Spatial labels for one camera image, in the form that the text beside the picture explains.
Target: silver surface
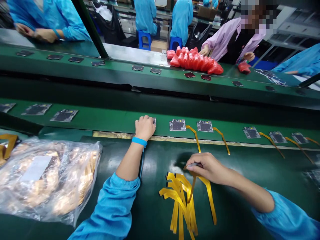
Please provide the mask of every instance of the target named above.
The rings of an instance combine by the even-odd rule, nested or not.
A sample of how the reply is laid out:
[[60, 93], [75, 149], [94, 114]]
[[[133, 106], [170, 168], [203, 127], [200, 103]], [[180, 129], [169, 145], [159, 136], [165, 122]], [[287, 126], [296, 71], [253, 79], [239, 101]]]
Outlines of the silver surface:
[[155, 67], [170, 67], [167, 61], [167, 55], [148, 50], [123, 47], [104, 43], [109, 57], [114, 60], [132, 62], [133, 64], [151, 65]]

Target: black garbage bag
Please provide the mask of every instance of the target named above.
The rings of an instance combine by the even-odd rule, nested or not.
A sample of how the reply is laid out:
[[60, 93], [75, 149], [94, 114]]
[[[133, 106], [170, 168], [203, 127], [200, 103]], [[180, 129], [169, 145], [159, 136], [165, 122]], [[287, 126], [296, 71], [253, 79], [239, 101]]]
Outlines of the black garbage bag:
[[113, 5], [106, 5], [112, 13], [111, 21], [105, 20], [99, 13], [95, 13], [96, 22], [103, 33], [105, 43], [122, 45], [122, 41], [126, 39], [124, 32], [122, 30], [121, 22], [117, 11], [114, 9]]
[[202, 44], [207, 40], [207, 37], [211, 31], [212, 24], [206, 24], [202, 22], [197, 22], [190, 33], [187, 40], [186, 47], [189, 49], [197, 47], [201, 50]]

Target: finger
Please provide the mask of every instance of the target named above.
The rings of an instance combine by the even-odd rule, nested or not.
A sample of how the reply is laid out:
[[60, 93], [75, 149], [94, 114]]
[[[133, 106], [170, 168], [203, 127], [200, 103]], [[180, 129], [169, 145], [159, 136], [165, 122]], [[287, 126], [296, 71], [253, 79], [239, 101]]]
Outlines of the finger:
[[189, 171], [193, 171], [193, 172], [195, 172], [195, 173], [198, 173], [198, 174], [200, 174], [201, 176], [204, 176], [204, 175], [206, 175], [206, 172], [207, 172], [207, 170], [205, 170], [204, 168], [202, 168], [202, 167], [199, 167], [199, 166], [192, 166], [192, 167], [187, 167], [187, 169], [189, 170]]

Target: blue stool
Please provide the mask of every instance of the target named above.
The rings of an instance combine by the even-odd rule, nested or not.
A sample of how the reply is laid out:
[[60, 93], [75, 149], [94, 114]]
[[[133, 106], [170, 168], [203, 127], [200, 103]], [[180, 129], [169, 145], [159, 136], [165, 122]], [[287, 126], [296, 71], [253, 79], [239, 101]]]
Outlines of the blue stool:
[[[151, 42], [152, 42], [152, 40], [151, 40], [150, 33], [145, 33], [143, 31], [138, 31], [138, 35], [139, 35], [139, 49], [144, 49], [144, 50], [151, 51]], [[142, 37], [147, 37], [148, 43], [143, 43]]]
[[173, 49], [173, 43], [176, 42], [178, 43], [178, 45], [180, 47], [182, 47], [182, 39], [181, 38], [178, 38], [178, 37], [171, 37], [170, 39], [170, 49], [169, 50], [172, 50]]

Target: person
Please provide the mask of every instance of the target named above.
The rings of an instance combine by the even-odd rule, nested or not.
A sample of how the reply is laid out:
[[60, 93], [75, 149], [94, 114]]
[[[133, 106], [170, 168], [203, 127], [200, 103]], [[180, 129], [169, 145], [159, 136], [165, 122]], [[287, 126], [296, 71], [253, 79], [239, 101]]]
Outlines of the person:
[[16, 30], [25, 37], [91, 41], [71, 0], [8, 0]]
[[[103, 184], [94, 212], [78, 226], [69, 240], [124, 239], [128, 235], [132, 222], [130, 211], [140, 186], [141, 154], [155, 131], [153, 118], [149, 116], [140, 117], [135, 126], [135, 138], [116, 172]], [[320, 223], [308, 217], [300, 207], [223, 166], [212, 154], [193, 154], [186, 166], [215, 184], [237, 189], [252, 205], [258, 221], [276, 239], [312, 240], [320, 236]]]
[[267, 3], [268, 0], [260, 0], [258, 5], [252, 6], [250, 14], [241, 15], [240, 18], [223, 24], [202, 44], [200, 54], [207, 55], [212, 50], [211, 58], [228, 64], [254, 60], [253, 51], [266, 35], [266, 26], [261, 24], [262, 19], [266, 19], [266, 15], [276, 9], [276, 5]]
[[157, 8], [154, 0], [135, 0], [136, 9], [136, 29], [149, 33], [153, 39], [160, 39], [160, 24], [154, 23]]
[[178, 0], [172, 12], [170, 37], [179, 37], [185, 46], [188, 40], [188, 26], [192, 23], [193, 7], [191, 0]]
[[320, 43], [294, 55], [271, 71], [310, 77], [320, 73]]

